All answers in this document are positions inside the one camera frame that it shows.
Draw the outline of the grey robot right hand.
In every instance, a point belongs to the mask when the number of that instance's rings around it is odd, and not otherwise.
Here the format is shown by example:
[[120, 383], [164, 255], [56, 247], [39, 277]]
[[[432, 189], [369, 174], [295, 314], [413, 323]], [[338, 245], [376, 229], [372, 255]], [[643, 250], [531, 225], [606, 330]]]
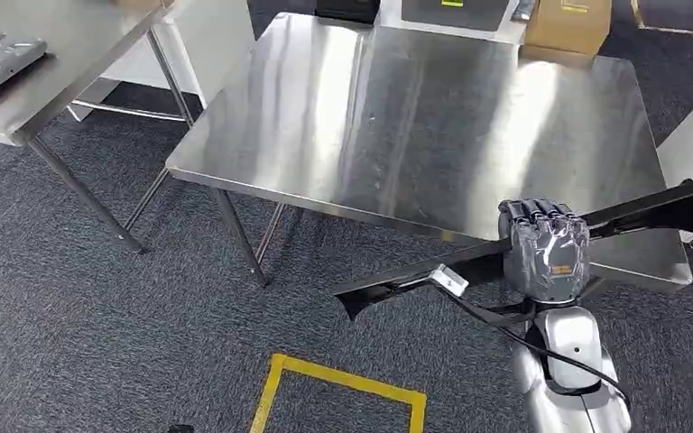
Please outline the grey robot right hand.
[[498, 211], [499, 236], [511, 246], [504, 254], [510, 286], [542, 303], [577, 298], [590, 278], [586, 221], [545, 198], [507, 199]]

